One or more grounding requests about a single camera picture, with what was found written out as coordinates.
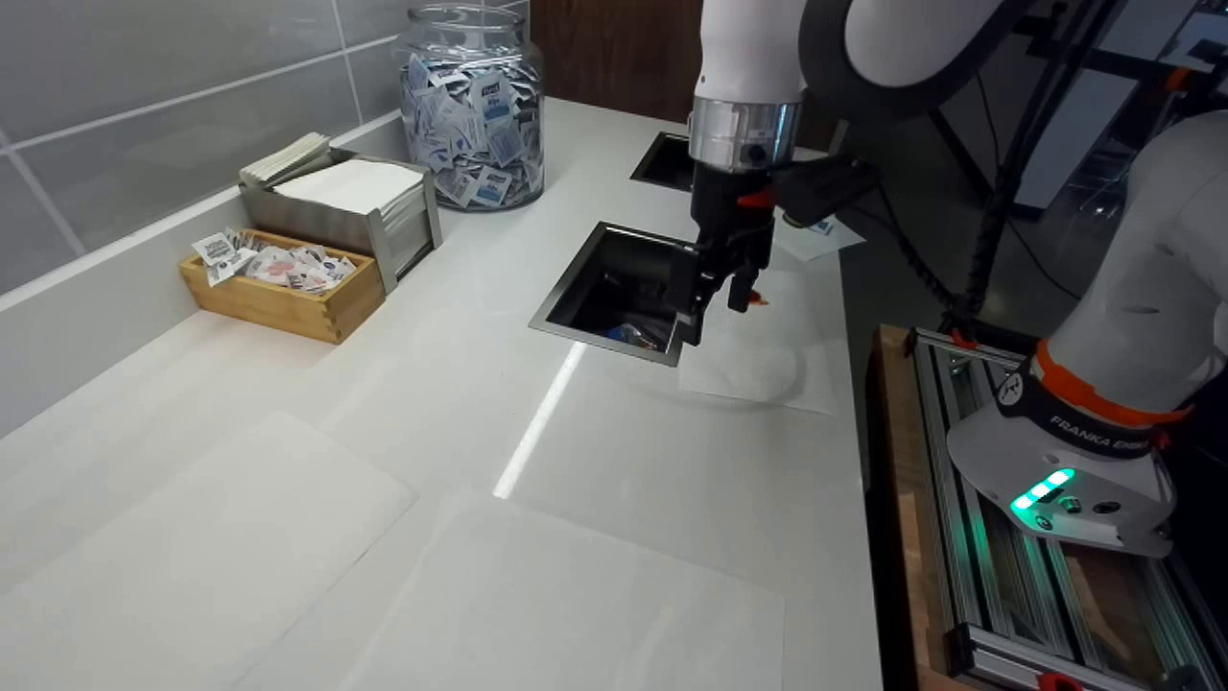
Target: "glass jar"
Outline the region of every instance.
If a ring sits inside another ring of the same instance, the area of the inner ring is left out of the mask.
[[[402,39],[410,162],[458,212],[506,212],[540,197],[540,54],[526,0],[415,5]]]

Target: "wire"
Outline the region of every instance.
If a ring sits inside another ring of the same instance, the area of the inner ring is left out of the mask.
[[[1010,220],[1006,222],[1010,235],[1020,243],[1020,249],[1028,254],[1033,269],[1043,276],[1047,286],[1065,292],[1071,303],[1079,303],[1083,297],[1076,286],[1066,286],[1061,276],[1053,276],[1053,269],[1038,256],[1038,249],[1028,246],[1028,239],[1020,235],[1020,228]]]
[[[998,114],[996,114],[989,88],[987,88],[983,74],[976,74],[976,93],[983,98],[983,114],[987,114],[987,127],[989,127],[996,164],[1001,164],[1001,130],[998,130]],[[1040,260],[1040,254],[1026,239],[1026,230],[1014,220],[1006,220],[1006,228],[1010,228],[1014,243],[1020,243],[1020,249],[1028,254],[1028,260],[1043,276],[1043,283],[1079,303],[1079,292]]]
[[[913,263],[916,279],[921,279],[943,307],[955,307],[959,297],[930,269],[930,260],[924,260],[921,249],[913,246],[913,239],[907,235],[907,228],[904,228],[900,216],[893,216],[893,203],[889,203],[883,179],[879,179],[879,201],[883,201],[886,220],[889,220],[886,228],[889,228],[900,249],[907,254],[907,260]]]

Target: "metal frame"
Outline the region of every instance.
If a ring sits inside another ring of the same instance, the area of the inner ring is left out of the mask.
[[[938,372],[948,372],[948,376],[939,376],[939,393],[943,393],[943,402],[948,402],[943,407],[943,430],[952,430],[964,417],[955,376],[964,376],[969,366],[955,366],[948,352],[933,352],[933,361],[938,361]],[[989,526],[987,526],[983,504],[980,504],[976,486],[955,481],[955,467],[948,473],[948,481],[959,490],[959,512],[964,512],[964,530],[969,530],[976,573],[980,573],[987,624],[1014,635],[1014,623],[1010,623],[1006,601],[1001,601],[1001,580],[998,580],[998,563],[996,563]]]
[[[921,356],[921,339],[916,339],[916,385],[921,385],[921,414],[924,414],[924,441],[930,458],[939,458],[943,436],[933,430],[943,430],[943,402],[938,395],[938,361]],[[938,508],[939,508],[939,532],[943,532],[943,559],[948,559],[948,590],[952,590],[952,613],[955,623],[983,623],[983,608],[976,596],[976,574],[970,574],[970,541],[959,518],[959,495],[955,495],[955,467],[952,463],[930,463],[933,486],[938,486]]]
[[[1028,650],[1020,640],[998,636],[998,635],[980,631],[980,624],[964,624],[964,636],[970,645],[970,661],[976,655],[1010,661],[1014,672],[1019,672],[1019,674],[1010,674],[1010,684],[1020,684],[1020,687],[1038,687],[1038,679],[1043,672],[1061,672],[1061,674],[1090,684],[1097,691],[1147,691],[1147,684],[1140,684],[1140,679],[1125,679],[1125,674],[1113,674],[1113,672],[1094,672],[1094,667],[1083,667],[1083,663],[1065,661],[1065,655],[1047,655],[1040,650]]]
[[[1150,590],[1161,596],[1156,601],[1156,618],[1162,623],[1150,635],[1167,635],[1167,651],[1171,651],[1171,667],[1198,667],[1200,674],[1211,674],[1214,687],[1226,687],[1211,645],[1200,640],[1193,613],[1186,610],[1182,596],[1179,596],[1179,580],[1171,574],[1167,563],[1150,563],[1147,567]]]
[[[1186,596],[1186,601],[1191,601],[1191,610],[1186,613],[1193,613],[1198,618],[1198,624],[1200,624],[1200,635],[1207,635],[1207,655],[1214,655],[1214,650],[1228,650],[1228,635],[1226,635],[1226,624],[1218,623],[1218,618],[1211,618],[1211,601],[1207,601],[1207,596],[1198,590],[1198,582],[1193,582],[1193,574],[1191,574],[1191,567],[1186,567],[1186,559],[1182,558],[1176,558],[1171,563],[1167,563],[1167,574],[1176,580],[1176,590],[1179,596]],[[1214,663],[1218,663],[1218,687],[1228,687],[1228,661],[1218,661],[1214,655]]]
[[[600,222],[588,243],[579,246],[579,254],[572,256],[572,263],[565,269],[565,276],[549,286],[544,303],[536,307],[536,313],[529,317],[533,329],[544,329],[544,333],[562,333],[562,339],[572,339],[572,340],[588,340],[594,348],[612,348],[612,352],[621,352],[621,356],[636,356],[636,361],[654,361],[654,366],[668,366],[676,370],[682,361],[682,339],[680,339],[680,321],[671,321],[668,329],[668,340],[664,348],[636,348],[636,347],[627,347],[627,340],[613,340],[613,339],[602,339],[602,333],[593,333],[593,329],[575,329],[575,327],[565,327],[565,321],[549,321],[549,313],[562,307],[562,301],[567,297],[567,286],[579,279],[584,263],[593,260],[593,254],[602,246],[602,239],[612,235],[621,235],[621,239],[636,239],[636,243],[654,243],[654,246],[668,246],[668,249],[680,249],[689,254],[690,246],[689,243],[676,243],[676,239],[659,239],[659,235],[646,235],[646,230],[634,230],[634,228],[620,228],[620,222]]]
[[[970,380],[976,380],[980,402],[996,400],[987,361],[970,366]],[[1047,582],[1040,536],[1014,530],[1010,518],[1006,518],[1006,530],[1014,532],[1010,548],[1019,551],[1026,580],[1033,582],[1028,610],[1038,613],[1040,640],[1047,645],[1047,651],[1076,661],[1076,645],[1066,640],[1066,631],[1061,623],[1061,590],[1056,590],[1056,582]]]
[[[1043,541],[1043,558],[1047,558],[1047,563],[1053,563],[1053,582],[1056,582],[1061,601],[1076,601],[1076,582],[1071,582],[1066,551],[1065,551],[1056,541]],[[1083,618],[1066,618],[1066,623],[1071,623],[1076,645],[1079,645],[1079,651],[1083,651],[1083,663],[1088,663],[1088,667],[1097,667],[1097,672],[1110,672],[1110,661],[1103,661],[1103,651],[1097,651],[1088,623],[1083,623]]]

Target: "small box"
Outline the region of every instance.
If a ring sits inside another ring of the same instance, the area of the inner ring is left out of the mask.
[[[249,235],[260,246],[283,246],[283,249],[316,246],[316,243],[267,235],[267,230],[249,230]],[[201,256],[190,256],[181,263],[181,274],[186,274],[186,283],[191,286],[191,301],[204,312],[260,321],[273,329],[293,329],[293,333],[320,339],[320,340],[345,340],[385,303],[385,283],[380,283],[374,256],[345,254],[334,246],[324,246],[324,249],[348,256],[357,263],[357,274],[345,283],[338,283],[334,292],[293,292],[293,286],[267,283],[254,276],[233,276],[220,286],[206,286],[206,274],[204,274]]]
[[[354,254],[374,254],[385,292],[397,292],[397,283],[441,243],[429,173],[400,164],[423,173],[423,179],[369,216],[310,201],[290,201],[278,192],[295,175],[324,173],[345,162],[357,157],[348,150],[334,150],[324,133],[307,133],[290,150],[245,164],[237,173],[245,216],[254,220],[254,228],[342,246]]]

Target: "gray tile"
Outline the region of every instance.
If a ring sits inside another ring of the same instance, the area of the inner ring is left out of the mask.
[[[338,133],[354,121],[345,63],[329,59],[224,97],[35,146],[29,162],[80,243],[98,249],[228,189],[245,162],[305,130]]]
[[[406,162],[406,130],[400,127],[400,120],[342,141],[345,150],[374,157],[374,162]]]
[[[338,0],[345,43],[374,43],[406,29],[406,0]]]
[[[400,109],[400,43],[348,54],[357,102],[366,120],[380,120]]]
[[[338,47],[329,0],[8,0],[0,121],[25,141]]]
[[[0,292],[20,286],[73,256],[73,246],[57,235],[29,179],[8,157],[0,157]]]

